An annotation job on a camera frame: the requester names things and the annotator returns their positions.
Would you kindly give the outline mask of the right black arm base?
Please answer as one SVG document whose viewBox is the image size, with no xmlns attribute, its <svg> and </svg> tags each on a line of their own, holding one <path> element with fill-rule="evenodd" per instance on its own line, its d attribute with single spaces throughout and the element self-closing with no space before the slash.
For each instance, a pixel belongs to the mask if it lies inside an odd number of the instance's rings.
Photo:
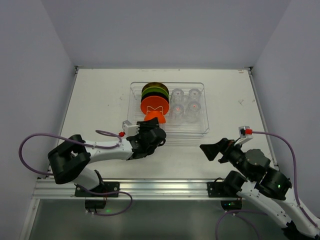
<svg viewBox="0 0 320 240">
<path fill-rule="evenodd" d="M 209 181 L 207 185 L 207 194 L 209 198 L 222 198 L 220 205 L 224 211 L 241 210 L 243 207 L 242 198 L 234 192 L 227 190 L 224 179 L 216 178 L 214 181 Z"/>
</svg>

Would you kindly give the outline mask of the orange bowl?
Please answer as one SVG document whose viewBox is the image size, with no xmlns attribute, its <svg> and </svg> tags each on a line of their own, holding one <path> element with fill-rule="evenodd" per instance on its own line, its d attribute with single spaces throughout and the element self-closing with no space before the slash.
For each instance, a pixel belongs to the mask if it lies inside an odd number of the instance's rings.
<svg viewBox="0 0 320 240">
<path fill-rule="evenodd" d="M 147 112 L 144 117 L 144 121 L 150 121 L 154 118 L 157 118 L 159 124 L 166 123 L 165 115 L 161 111 L 156 111 L 156 110 Z"/>
</svg>

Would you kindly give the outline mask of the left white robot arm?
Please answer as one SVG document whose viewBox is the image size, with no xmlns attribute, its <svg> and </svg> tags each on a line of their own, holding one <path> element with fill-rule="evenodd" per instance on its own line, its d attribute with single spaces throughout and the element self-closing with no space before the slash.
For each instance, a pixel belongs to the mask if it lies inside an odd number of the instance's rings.
<svg viewBox="0 0 320 240">
<path fill-rule="evenodd" d="M 48 153 L 55 183 L 74 183 L 83 191 L 107 193 L 109 190 L 98 170 L 87 166 L 91 163 L 109 160 L 136 160 L 152 155 L 156 148 L 163 146 L 167 134 L 160 127 L 157 118 L 122 123 L 123 136 L 117 141 L 86 141 L 75 134 L 67 138 Z"/>
</svg>

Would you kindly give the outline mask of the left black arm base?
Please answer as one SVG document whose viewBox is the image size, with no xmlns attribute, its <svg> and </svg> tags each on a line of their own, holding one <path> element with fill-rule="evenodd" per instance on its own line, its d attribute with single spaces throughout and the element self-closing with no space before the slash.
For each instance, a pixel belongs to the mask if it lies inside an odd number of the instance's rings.
<svg viewBox="0 0 320 240">
<path fill-rule="evenodd" d="M 107 204 L 107 198 L 117 198 L 119 196 L 120 183 L 118 181 L 104 181 L 103 185 L 98 185 L 94 189 L 88 191 L 76 185 L 74 195 L 78 198 L 98 198 L 96 200 L 85 200 L 84 207 L 86 210 L 104 209 Z"/>
</svg>

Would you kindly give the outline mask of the orange plate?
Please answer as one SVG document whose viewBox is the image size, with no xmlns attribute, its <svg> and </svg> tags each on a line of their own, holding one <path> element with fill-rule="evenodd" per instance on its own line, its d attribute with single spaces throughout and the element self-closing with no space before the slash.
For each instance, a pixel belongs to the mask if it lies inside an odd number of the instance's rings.
<svg viewBox="0 0 320 240">
<path fill-rule="evenodd" d="M 147 114 L 147 106 L 152 107 L 163 107 L 163 114 L 166 115 L 170 109 L 169 102 L 167 102 L 165 99 L 158 97 L 158 96 L 150 96 L 141 101 L 140 103 L 140 109 L 143 112 L 143 114 Z"/>
</svg>

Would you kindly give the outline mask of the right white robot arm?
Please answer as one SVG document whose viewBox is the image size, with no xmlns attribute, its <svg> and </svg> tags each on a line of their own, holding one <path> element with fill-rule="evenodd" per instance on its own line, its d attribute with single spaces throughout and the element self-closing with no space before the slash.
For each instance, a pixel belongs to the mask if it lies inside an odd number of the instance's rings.
<svg viewBox="0 0 320 240">
<path fill-rule="evenodd" d="M 209 161 L 221 154 L 218 162 L 235 168 L 218 187 L 224 194 L 251 202 L 272 218 L 290 240 L 320 238 L 320 219 L 304 208 L 291 180 L 271 167 L 270 159 L 260 149 L 244 152 L 241 144 L 227 138 L 202 144 L 200 149 Z"/>
</svg>

